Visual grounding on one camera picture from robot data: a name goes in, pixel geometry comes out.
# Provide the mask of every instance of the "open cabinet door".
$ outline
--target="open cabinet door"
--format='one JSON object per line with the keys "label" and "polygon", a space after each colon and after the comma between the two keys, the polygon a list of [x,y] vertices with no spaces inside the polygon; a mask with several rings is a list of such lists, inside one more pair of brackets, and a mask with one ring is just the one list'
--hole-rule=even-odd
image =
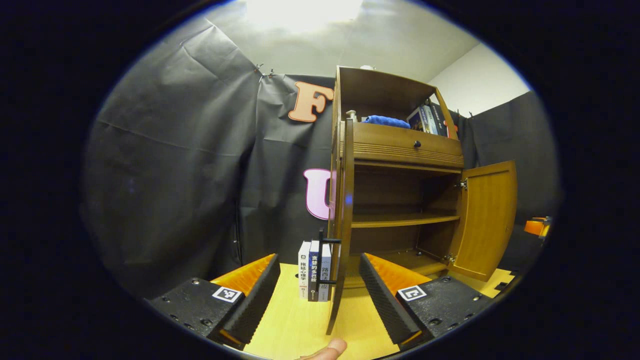
{"label": "open cabinet door", "polygon": [[[333,300],[329,324],[326,333],[333,331],[335,318],[338,315],[344,278],[349,260],[349,246],[351,245],[351,219],[353,218],[353,121],[346,119],[344,132],[340,131],[340,78],[336,78],[336,87],[333,99],[333,143],[331,160],[331,188],[329,191],[329,238],[341,239],[340,245],[334,245],[332,251],[332,274],[336,280],[333,291]],[[340,156],[340,143],[344,144],[342,156]]]}
{"label": "open cabinet door", "polygon": [[462,172],[466,188],[459,203],[460,223],[451,242],[449,269],[488,281],[507,248],[516,215],[515,162]]}

